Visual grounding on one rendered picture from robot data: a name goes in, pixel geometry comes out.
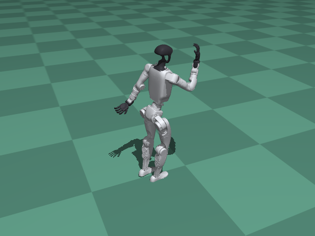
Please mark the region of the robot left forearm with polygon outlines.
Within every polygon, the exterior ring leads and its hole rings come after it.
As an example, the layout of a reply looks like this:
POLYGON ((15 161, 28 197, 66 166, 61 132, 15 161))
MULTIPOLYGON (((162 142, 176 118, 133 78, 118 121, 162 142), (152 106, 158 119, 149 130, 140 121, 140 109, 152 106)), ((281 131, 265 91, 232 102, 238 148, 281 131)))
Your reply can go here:
POLYGON ((140 93, 140 90, 136 87, 136 84, 134 85, 133 89, 132 89, 132 93, 129 96, 129 99, 127 100, 129 103, 131 103, 132 101, 136 100, 138 94, 140 93))

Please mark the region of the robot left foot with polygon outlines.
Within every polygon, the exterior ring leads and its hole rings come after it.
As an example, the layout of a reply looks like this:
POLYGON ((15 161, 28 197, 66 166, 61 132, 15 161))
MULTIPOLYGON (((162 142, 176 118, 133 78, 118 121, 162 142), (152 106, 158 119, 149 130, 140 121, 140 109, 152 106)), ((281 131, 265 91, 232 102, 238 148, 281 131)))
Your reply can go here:
POLYGON ((149 174, 149 173, 152 173, 152 172, 154 172, 155 171, 155 167, 148 167, 148 170, 144 170, 144 168, 143 169, 141 169, 140 171, 139 171, 139 176, 141 176, 141 177, 143 177, 143 176, 145 176, 146 174, 149 174))

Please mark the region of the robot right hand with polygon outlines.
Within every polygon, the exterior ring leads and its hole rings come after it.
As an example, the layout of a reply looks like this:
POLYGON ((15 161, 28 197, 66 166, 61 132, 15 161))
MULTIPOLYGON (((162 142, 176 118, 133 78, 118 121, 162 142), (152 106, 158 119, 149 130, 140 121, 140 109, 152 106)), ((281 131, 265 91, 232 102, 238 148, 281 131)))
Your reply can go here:
POLYGON ((194 68, 197 68, 198 66, 198 63, 200 63, 200 48, 197 44, 194 43, 194 45, 196 47, 196 50, 194 50, 196 56, 195 56, 195 60, 193 61, 193 67, 194 68))

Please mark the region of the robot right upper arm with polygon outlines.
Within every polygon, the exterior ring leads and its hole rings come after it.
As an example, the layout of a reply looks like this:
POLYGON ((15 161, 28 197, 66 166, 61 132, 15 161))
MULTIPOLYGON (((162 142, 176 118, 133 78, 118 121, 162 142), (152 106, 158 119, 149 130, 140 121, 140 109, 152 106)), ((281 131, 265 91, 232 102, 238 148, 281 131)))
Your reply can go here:
POLYGON ((191 82, 187 83, 185 80, 180 78, 180 76, 175 73, 167 73, 165 80, 167 80, 170 84, 177 85, 186 91, 192 91, 189 88, 191 82))

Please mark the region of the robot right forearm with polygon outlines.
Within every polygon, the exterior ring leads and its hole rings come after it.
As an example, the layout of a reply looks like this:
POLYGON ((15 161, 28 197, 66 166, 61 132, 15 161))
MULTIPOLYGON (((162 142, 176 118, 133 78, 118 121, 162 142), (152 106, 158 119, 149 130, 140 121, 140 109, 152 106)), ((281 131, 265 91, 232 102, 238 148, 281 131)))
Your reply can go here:
POLYGON ((192 64, 192 69, 191 69, 191 73, 190 73, 190 77, 189 77, 189 81, 191 82, 190 85, 189 85, 189 88, 191 90, 194 90, 196 84, 197 84, 197 75, 198 75, 198 67, 199 67, 199 63, 198 63, 198 66, 197 68, 194 68, 193 67, 193 64, 192 64))

